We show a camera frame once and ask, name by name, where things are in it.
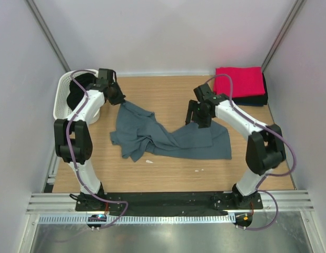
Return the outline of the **blue-grey t shirt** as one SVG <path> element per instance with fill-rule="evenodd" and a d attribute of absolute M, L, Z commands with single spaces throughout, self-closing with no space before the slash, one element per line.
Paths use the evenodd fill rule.
<path fill-rule="evenodd" d="M 154 112 L 126 101 L 116 118 L 111 143 L 121 148 L 122 158 L 138 161 L 145 152 L 166 157 L 195 160 L 230 160 L 230 136 L 227 128 L 212 122 L 208 128 L 189 123 L 174 132 L 160 124 Z"/>

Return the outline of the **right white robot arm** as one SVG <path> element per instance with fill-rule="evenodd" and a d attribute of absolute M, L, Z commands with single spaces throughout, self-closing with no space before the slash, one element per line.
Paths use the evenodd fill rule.
<path fill-rule="evenodd" d="M 248 169 L 232 187 L 235 207 L 248 208 L 265 176 L 286 159 L 281 128 L 267 125 L 244 112 L 225 94 L 216 95 L 207 83 L 194 89 L 197 100 L 190 100 L 185 124 L 191 121 L 199 128 L 211 126 L 218 118 L 240 133 L 247 141 L 245 161 Z"/>

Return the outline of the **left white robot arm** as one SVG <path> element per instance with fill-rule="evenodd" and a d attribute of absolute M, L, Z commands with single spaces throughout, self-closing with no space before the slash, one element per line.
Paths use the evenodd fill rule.
<path fill-rule="evenodd" d="M 70 71 L 58 82 L 53 108 L 55 153 L 76 175 L 80 184 L 77 200 L 87 200 L 96 211 L 108 200 L 91 162 L 93 144 L 88 127 L 98 120 L 106 102 L 118 105 L 124 101 L 116 72 L 111 69 Z"/>

